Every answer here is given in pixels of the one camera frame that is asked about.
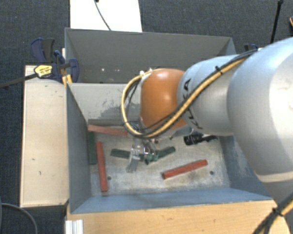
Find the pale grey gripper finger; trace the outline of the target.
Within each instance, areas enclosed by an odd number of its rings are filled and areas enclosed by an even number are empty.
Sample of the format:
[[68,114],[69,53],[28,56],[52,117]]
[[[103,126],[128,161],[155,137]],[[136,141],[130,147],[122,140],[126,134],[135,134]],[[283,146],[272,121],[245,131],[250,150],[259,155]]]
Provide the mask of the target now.
[[133,173],[137,170],[140,162],[140,151],[138,149],[132,149],[129,156],[129,164],[126,167],[126,172]]

